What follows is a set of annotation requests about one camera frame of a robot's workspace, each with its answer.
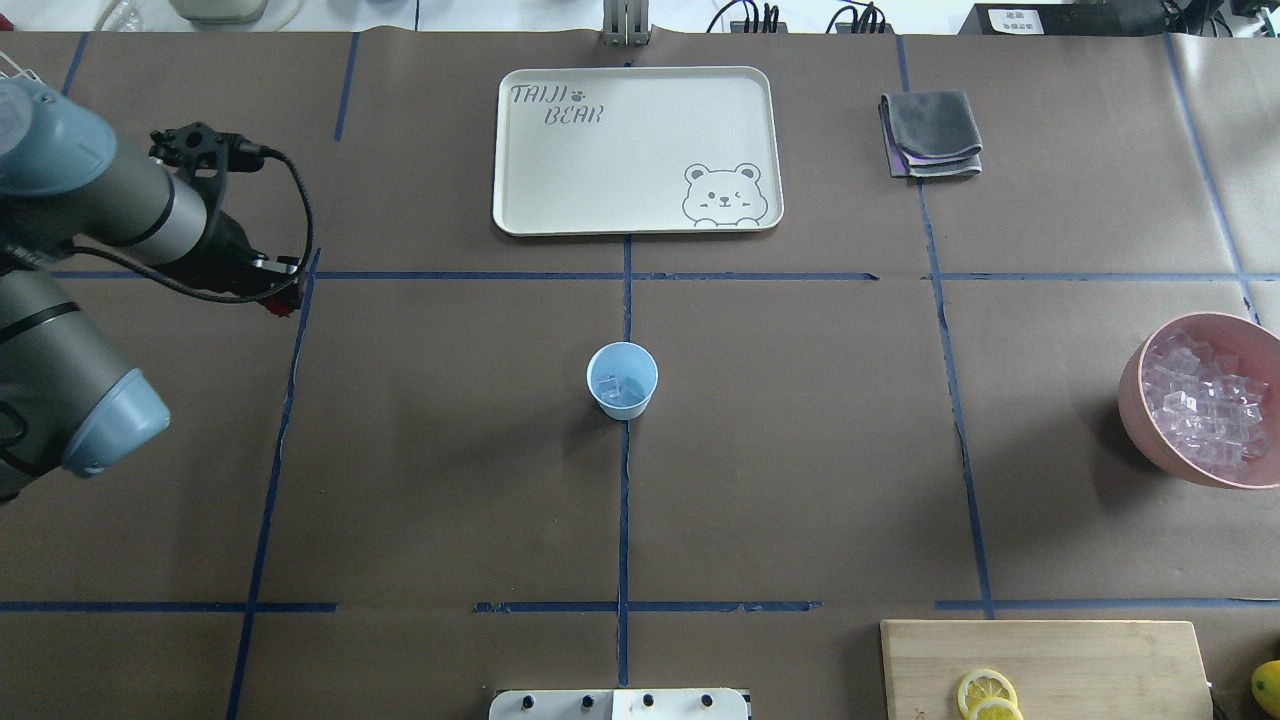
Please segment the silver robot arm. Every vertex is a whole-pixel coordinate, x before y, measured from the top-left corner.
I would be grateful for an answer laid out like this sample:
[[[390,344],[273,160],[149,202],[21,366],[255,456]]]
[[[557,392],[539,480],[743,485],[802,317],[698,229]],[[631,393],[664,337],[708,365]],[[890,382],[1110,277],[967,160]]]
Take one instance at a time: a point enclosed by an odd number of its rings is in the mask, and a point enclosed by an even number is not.
[[[301,305],[315,215],[282,150],[195,122],[123,141],[28,69],[1,82],[1,495],[63,470],[93,478],[166,430],[172,411],[55,266],[95,258],[201,302]],[[253,247],[225,208],[234,173],[279,161],[305,218],[297,256]]]

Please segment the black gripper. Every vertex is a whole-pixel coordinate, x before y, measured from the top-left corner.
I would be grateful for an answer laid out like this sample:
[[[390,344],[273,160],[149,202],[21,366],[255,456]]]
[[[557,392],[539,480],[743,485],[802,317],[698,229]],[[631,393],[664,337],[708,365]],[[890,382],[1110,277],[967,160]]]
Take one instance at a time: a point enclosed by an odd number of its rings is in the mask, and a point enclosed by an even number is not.
[[[165,240],[170,251],[148,266],[192,290],[261,295],[256,304],[274,316],[293,315],[302,302],[301,258],[268,258],[255,250],[242,224],[223,209],[229,174],[264,168],[260,149],[243,135],[200,122],[156,129],[150,138],[150,156],[175,173],[166,228],[152,234]]]

